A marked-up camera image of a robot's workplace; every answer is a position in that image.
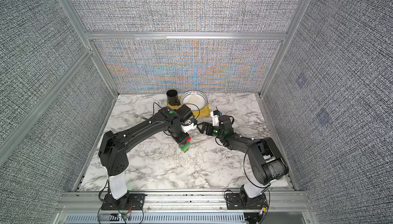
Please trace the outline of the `dark green lego brick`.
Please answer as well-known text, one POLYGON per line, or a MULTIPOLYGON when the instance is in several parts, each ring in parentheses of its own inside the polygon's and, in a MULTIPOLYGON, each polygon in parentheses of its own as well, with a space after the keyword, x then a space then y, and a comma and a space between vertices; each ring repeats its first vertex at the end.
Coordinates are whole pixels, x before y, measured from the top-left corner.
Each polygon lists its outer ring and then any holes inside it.
POLYGON ((186 143, 183 145, 179 145, 179 148, 181 149, 181 151, 183 151, 184 153, 186 153, 189 150, 190 147, 190 143, 186 143))

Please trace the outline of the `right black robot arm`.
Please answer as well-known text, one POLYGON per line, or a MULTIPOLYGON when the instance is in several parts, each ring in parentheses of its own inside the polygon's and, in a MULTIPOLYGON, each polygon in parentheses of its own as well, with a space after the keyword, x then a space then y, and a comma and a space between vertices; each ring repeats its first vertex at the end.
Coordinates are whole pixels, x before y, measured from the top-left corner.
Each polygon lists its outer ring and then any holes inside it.
POLYGON ((241 187, 241 193, 253 199, 264 194, 273 181, 288 174, 289 168, 272 138, 244 137, 234 131, 233 123, 232 116, 214 115, 212 123, 202 122, 196 127, 201 134, 215 137, 225 148, 243 152, 244 158, 249 159, 252 175, 246 176, 248 183, 241 187))

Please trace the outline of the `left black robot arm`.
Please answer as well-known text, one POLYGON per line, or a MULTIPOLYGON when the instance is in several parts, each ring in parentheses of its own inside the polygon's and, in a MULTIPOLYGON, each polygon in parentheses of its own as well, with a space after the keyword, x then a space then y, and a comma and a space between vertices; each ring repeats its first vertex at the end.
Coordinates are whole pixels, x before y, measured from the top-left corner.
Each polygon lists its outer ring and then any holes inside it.
POLYGON ((127 153, 162 131, 169 133, 178 145, 184 146, 190 142, 188 131, 194 129, 197 123, 197 117, 187 105, 182 105, 179 109, 166 106, 130 129, 118 133, 106 132, 102 137, 98 156, 107 171, 112 199, 119 200, 128 194, 125 181, 125 171, 129 166, 127 153))

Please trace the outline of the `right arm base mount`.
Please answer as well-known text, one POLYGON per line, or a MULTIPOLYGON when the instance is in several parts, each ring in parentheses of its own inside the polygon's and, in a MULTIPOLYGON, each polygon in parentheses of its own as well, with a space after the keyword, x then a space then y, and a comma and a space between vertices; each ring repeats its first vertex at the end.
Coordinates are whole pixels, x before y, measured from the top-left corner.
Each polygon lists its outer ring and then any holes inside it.
POLYGON ((226 192, 224 198, 228 210, 260 210, 268 205, 265 194, 249 198, 245 193, 226 192))

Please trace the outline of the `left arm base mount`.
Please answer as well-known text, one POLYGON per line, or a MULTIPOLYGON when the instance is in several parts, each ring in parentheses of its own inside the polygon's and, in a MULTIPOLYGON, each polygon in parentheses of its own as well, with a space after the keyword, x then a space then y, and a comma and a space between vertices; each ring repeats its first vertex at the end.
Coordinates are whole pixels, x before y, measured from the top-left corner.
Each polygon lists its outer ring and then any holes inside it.
POLYGON ((120 199, 114 199, 111 194, 106 194, 104 197, 104 201, 101 206, 101 210, 109 211, 109 210, 119 210, 119 211, 128 211, 131 210, 141 210, 144 206, 145 202, 145 194, 130 194, 127 193, 125 196, 120 199))

